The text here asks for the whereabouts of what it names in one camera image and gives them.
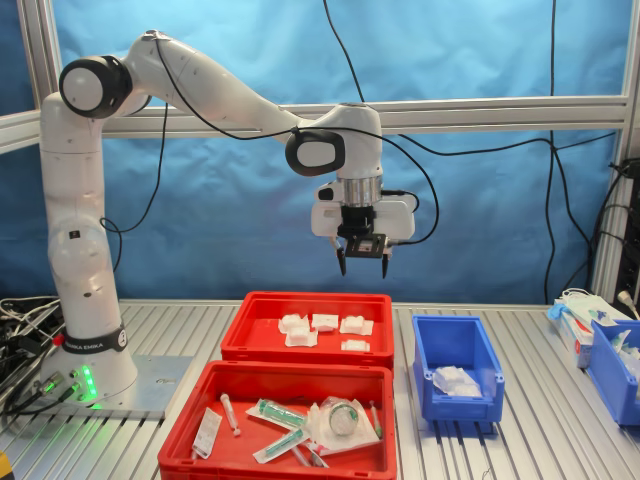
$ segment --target red plastic bin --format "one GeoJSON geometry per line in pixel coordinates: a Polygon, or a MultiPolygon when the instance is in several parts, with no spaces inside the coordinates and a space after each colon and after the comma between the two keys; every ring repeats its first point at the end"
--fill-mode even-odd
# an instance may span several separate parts
{"type": "Polygon", "coordinates": [[[163,480],[344,480],[396,478],[395,429],[391,372],[380,367],[344,365],[287,365],[258,362],[209,363],[176,420],[160,453],[158,463],[163,480]],[[231,399],[238,426],[234,437],[227,423],[220,395],[231,399]],[[383,441],[352,452],[324,457],[330,468],[303,467],[286,452],[260,465],[253,453],[282,437],[286,430],[245,412],[260,398],[306,412],[330,395],[357,399],[365,406],[373,425],[369,401],[380,408],[378,416],[383,441]],[[205,408],[223,417],[208,459],[191,458],[205,408]]]}
{"type": "Polygon", "coordinates": [[[224,360],[370,365],[393,372],[393,324],[391,298],[387,295],[357,293],[251,292],[238,311],[220,347],[224,360]],[[285,335],[278,330],[284,315],[311,316],[314,313],[362,315],[373,320],[371,336],[333,332],[318,334],[315,347],[286,347],[285,335]],[[365,340],[369,352],[345,352],[341,342],[365,340]]]}

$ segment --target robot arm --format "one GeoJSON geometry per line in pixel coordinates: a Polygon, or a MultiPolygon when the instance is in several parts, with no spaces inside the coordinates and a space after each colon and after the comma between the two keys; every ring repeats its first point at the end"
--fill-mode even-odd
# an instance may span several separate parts
{"type": "Polygon", "coordinates": [[[386,273],[393,241],[408,239],[414,231],[413,198],[383,195],[381,140],[341,130],[381,135],[379,116],[370,107],[339,105],[317,120],[302,119],[204,54],[155,30],[139,37],[123,59],[71,62],[60,76],[60,92],[47,97],[41,109],[48,253],[66,321],[62,349],[43,362],[42,378],[54,372],[75,378],[90,365],[95,387],[82,386],[79,396],[69,400],[78,404],[126,390],[137,374],[100,225],[102,127],[110,117],[144,108],[151,96],[208,122],[248,124],[264,134],[283,132],[275,138],[286,143],[285,156],[296,173],[335,171],[336,180],[315,193],[311,223],[314,234],[329,237],[343,274],[346,256],[382,258],[386,273]]]}

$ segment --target metal table surface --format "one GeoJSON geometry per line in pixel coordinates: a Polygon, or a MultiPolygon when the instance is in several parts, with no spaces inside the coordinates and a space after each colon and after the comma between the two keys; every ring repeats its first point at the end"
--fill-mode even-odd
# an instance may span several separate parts
{"type": "MultiPolygon", "coordinates": [[[[159,479],[156,455],[240,302],[121,302],[130,348],[194,356],[164,421],[37,415],[0,426],[17,479],[159,479]]],[[[398,479],[640,479],[640,429],[619,428],[539,306],[394,304],[398,479]],[[477,315],[502,364],[493,432],[420,416],[411,365],[413,313],[477,315]]]]}

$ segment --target blue curtain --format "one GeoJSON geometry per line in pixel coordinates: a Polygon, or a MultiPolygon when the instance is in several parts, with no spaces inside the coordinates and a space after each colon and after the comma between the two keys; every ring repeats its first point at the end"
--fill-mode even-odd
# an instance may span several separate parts
{"type": "MultiPolygon", "coordinates": [[[[559,1],[556,94],[619,94],[630,1],[559,1]]],[[[144,30],[180,38],[278,103],[357,100],[320,0],[55,2],[63,61],[124,55],[144,30]]],[[[551,2],[329,1],[369,101],[547,95],[551,2]]],[[[558,146],[607,132],[557,132],[558,146]]],[[[417,135],[442,151],[481,149],[548,132],[417,135]]],[[[151,195],[160,140],[104,142],[107,216],[134,224],[151,195]]],[[[313,190],[273,140],[168,139],[163,180],[145,222],[124,236],[122,297],[240,298],[248,291],[388,293],[396,301],[541,303],[550,254],[544,203],[549,149],[531,144],[442,158],[408,145],[433,178],[436,234],[397,248],[386,280],[375,261],[341,277],[326,239],[310,231],[313,190]]],[[[416,237],[434,220],[424,177],[385,146],[385,187],[416,192],[416,237]]],[[[573,214],[591,232],[604,198],[613,138],[562,150],[573,214]]],[[[51,291],[38,155],[0,157],[0,293],[51,291]]],[[[551,197],[556,295],[586,258],[564,209],[557,169],[551,197]]],[[[110,238],[113,256],[117,238],[110,238]]]]}
{"type": "Polygon", "coordinates": [[[33,91],[16,2],[0,2],[0,116],[33,110],[33,91]]]}

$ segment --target metal base plate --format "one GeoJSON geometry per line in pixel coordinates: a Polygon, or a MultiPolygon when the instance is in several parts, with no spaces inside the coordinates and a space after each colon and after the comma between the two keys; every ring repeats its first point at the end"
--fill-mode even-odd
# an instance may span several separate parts
{"type": "MultiPolygon", "coordinates": [[[[62,405],[45,413],[76,416],[108,415],[127,418],[164,418],[171,407],[173,396],[187,372],[193,357],[165,357],[160,355],[133,355],[138,368],[136,381],[125,391],[95,403],[90,408],[62,405]]],[[[46,405],[42,400],[34,404],[46,405]]]]}

